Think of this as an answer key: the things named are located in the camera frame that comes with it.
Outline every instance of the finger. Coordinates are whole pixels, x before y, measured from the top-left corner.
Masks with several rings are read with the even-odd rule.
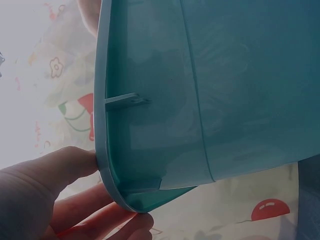
[[[57,198],[67,185],[93,174],[98,167],[93,152],[69,146],[8,169],[33,179]]]
[[[108,240],[127,240],[137,229],[149,232],[153,225],[154,219],[150,214],[138,214]]]
[[[77,2],[85,27],[97,37],[101,0],[78,0]]]
[[[152,234],[146,229],[139,229],[128,240],[152,240]]]
[[[54,204],[50,226],[61,233],[89,217],[99,209],[112,203],[103,183]]]
[[[113,202],[58,236],[60,240],[101,240],[134,215],[136,213],[126,211]]]

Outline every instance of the flower print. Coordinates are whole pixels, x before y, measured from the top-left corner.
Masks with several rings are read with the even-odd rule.
[[[59,78],[64,69],[64,65],[60,62],[58,57],[55,57],[50,61],[51,78]]]

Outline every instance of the red mushroom print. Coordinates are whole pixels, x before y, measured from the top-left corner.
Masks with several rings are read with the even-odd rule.
[[[269,219],[289,213],[290,209],[286,203],[271,198],[263,200],[255,206],[251,214],[251,220]]]
[[[91,141],[95,139],[94,136],[94,94],[89,93],[78,99],[78,102],[85,108],[85,110],[90,114],[90,134],[89,138]]]

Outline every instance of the teal plastic container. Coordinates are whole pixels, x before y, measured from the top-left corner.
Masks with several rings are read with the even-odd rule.
[[[315,1],[102,1],[94,132],[118,204],[149,212],[320,153]]]

